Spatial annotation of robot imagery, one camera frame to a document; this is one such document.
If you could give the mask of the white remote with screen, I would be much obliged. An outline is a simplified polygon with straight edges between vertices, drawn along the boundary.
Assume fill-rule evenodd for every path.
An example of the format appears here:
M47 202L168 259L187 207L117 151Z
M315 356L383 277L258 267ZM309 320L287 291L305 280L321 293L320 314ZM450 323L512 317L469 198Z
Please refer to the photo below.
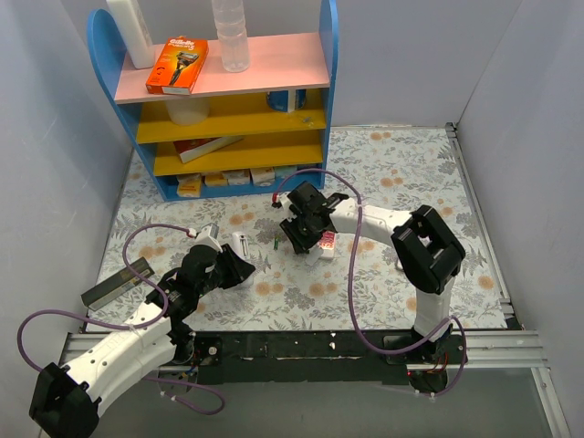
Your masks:
M246 261L248 264L251 263L249 242L245 233L240 231L232 233L232 248L242 260ZM251 273L250 276L241 284L237 285L236 288L244 289L250 287L253 284L253 276L254 273Z

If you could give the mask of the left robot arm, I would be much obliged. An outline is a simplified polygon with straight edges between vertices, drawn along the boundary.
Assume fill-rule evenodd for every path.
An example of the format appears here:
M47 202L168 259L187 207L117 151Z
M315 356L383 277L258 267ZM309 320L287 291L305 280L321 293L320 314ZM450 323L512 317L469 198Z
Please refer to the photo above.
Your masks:
M121 394L159 366L190 361L197 348L185 323L199 300L244 283L255 271L231 248L195 245L168 271L127 319L63 366L49 363L37 377L30 417L51 437L89 437Z

